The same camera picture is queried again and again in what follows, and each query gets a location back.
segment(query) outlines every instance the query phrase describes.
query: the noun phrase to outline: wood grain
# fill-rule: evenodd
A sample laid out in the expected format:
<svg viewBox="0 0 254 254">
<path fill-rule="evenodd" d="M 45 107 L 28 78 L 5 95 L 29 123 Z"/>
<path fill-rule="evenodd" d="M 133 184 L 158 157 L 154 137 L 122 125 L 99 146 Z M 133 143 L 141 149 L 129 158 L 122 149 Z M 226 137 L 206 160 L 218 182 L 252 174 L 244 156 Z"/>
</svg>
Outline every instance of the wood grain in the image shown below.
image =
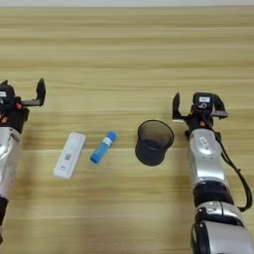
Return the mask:
<svg viewBox="0 0 254 254">
<path fill-rule="evenodd" d="M 31 109 L 23 159 L 4 225 L 2 252 L 190 253 L 194 207 L 186 126 L 171 123 L 182 96 L 219 94 L 216 121 L 233 161 L 254 187 L 254 8 L 0 9 L 1 80 L 23 98 L 47 83 Z M 157 168 L 134 154 L 138 126 L 160 119 L 176 142 Z M 118 140 L 102 163 L 89 155 L 106 131 Z M 75 175 L 53 176 L 69 132 L 87 135 Z M 237 203 L 242 186 L 226 169 Z M 254 209 L 244 213 L 254 236 Z"/>
</svg>

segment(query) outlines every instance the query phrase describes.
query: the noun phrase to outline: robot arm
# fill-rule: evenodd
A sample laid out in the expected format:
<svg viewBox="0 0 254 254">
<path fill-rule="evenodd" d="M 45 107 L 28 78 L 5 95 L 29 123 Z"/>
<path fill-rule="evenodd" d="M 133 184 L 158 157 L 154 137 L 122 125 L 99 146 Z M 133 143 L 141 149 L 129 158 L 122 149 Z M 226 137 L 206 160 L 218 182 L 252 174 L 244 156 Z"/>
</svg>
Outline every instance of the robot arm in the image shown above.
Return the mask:
<svg viewBox="0 0 254 254">
<path fill-rule="evenodd" d="M 196 93 L 188 116 L 181 115 L 179 106 L 180 95 L 177 94 L 173 118 L 185 121 L 189 126 L 186 136 L 190 139 L 190 179 L 196 207 L 195 224 L 191 230 L 192 253 L 254 254 L 253 241 L 240 209 L 234 205 L 220 163 L 221 155 L 227 155 L 223 154 L 220 135 L 212 130 L 212 117 L 228 116 L 223 102 L 215 94 Z M 251 193 L 247 201 L 248 208 L 251 206 L 249 202 L 252 203 Z"/>
<path fill-rule="evenodd" d="M 14 88 L 4 81 L 0 84 L 0 244 L 2 224 L 14 184 L 16 169 L 21 158 L 21 134 L 28 120 L 28 106 L 42 106 L 46 96 L 44 80 L 38 82 L 37 98 L 22 101 Z"/>
</svg>

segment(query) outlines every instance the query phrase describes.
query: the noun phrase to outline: white rectangular object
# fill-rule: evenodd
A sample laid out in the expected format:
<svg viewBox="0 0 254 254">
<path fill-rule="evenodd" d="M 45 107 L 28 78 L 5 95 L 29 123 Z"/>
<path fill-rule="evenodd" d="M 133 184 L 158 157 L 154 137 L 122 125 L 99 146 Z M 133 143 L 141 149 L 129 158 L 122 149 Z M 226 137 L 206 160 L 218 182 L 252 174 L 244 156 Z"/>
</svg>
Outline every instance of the white rectangular object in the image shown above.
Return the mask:
<svg viewBox="0 0 254 254">
<path fill-rule="evenodd" d="M 85 141 L 83 134 L 71 132 L 54 169 L 54 175 L 70 179 Z"/>
<path fill-rule="evenodd" d="M 6 97 L 6 92 L 5 91 L 0 91 L 0 97 Z"/>
</svg>

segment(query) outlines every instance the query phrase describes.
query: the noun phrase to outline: black cable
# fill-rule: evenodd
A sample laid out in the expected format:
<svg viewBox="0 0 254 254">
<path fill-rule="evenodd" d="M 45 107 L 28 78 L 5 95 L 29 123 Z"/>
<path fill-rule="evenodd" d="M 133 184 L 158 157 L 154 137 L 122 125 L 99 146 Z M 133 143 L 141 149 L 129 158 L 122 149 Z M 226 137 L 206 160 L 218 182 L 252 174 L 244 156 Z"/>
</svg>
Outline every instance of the black cable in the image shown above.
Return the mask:
<svg viewBox="0 0 254 254">
<path fill-rule="evenodd" d="M 252 197 L 252 192 L 251 192 L 251 189 L 248 185 L 248 183 L 246 182 L 245 178 L 242 176 L 241 174 L 241 170 L 238 169 L 235 164 L 231 161 L 231 159 L 229 158 L 226 150 L 225 150 L 225 147 L 223 146 L 221 140 L 220 140 L 220 137 L 214 132 L 214 130 L 212 129 L 212 127 L 209 125 L 209 123 L 207 122 L 206 118 L 205 118 L 205 114 L 202 115 L 202 119 L 203 121 L 205 122 L 205 124 L 207 125 L 207 127 L 214 133 L 215 135 L 215 138 L 216 138 L 216 141 L 218 142 L 218 144 L 220 145 L 221 147 L 221 150 L 222 150 L 222 153 L 221 153 L 221 157 L 222 159 L 224 160 L 224 162 L 229 165 L 234 171 L 235 173 L 237 174 L 237 176 L 239 177 L 243 187 L 244 187 L 244 190 L 245 190 L 245 194 L 246 194 L 246 204 L 245 206 L 243 207 L 239 207 L 239 210 L 240 211 L 245 211 L 247 209 L 249 209 L 251 206 L 252 206 L 252 203 L 253 203 L 253 197 Z"/>
</svg>

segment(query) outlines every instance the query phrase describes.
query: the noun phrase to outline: black mesh cup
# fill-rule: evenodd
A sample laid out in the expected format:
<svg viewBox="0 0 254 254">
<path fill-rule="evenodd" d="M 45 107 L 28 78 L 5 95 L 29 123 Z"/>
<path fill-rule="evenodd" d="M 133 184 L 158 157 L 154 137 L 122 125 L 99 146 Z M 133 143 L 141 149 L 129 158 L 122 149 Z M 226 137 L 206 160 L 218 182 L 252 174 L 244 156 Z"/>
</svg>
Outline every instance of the black mesh cup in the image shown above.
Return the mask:
<svg viewBox="0 0 254 254">
<path fill-rule="evenodd" d="M 159 120 L 148 120 L 139 126 L 136 156 L 145 165 L 160 165 L 173 143 L 174 132 L 170 126 Z"/>
</svg>

